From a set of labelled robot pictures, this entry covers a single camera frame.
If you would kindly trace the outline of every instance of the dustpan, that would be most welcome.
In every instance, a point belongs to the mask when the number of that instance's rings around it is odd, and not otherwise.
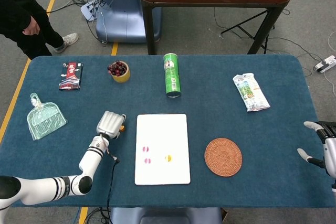
[[[30,101],[34,108],[28,113],[27,122],[33,140],[41,139],[67,123],[53,102],[41,103],[36,93],[30,94]]]

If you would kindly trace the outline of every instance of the cup of cherries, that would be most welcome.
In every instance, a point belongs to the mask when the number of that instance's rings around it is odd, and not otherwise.
[[[119,83],[127,82],[131,77],[131,71],[126,62],[117,60],[107,67],[112,78]]]

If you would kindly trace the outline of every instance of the woven coaster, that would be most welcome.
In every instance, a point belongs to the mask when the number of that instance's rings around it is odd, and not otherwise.
[[[206,147],[204,159],[209,169],[223,177],[235,175],[242,166],[243,157],[238,146],[227,138],[216,138]]]

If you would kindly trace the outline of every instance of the green can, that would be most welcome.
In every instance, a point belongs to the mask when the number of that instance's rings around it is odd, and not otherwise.
[[[163,56],[164,75],[166,82],[166,94],[168,97],[179,97],[181,95],[179,75],[179,63],[176,54],[166,54]]]

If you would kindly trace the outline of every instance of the table leg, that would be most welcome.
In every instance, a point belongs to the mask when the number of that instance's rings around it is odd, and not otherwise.
[[[149,55],[155,55],[154,26],[151,6],[142,6],[143,21],[145,24],[145,33],[147,41],[147,50]]]
[[[259,48],[268,36],[269,32],[271,31],[273,25],[277,21],[283,9],[284,7],[273,7],[269,9],[269,12],[264,18],[264,21],[261,23],[261,26],[259,27],[255,36],[254,42],[247,54],[253,55],[258,52]]]

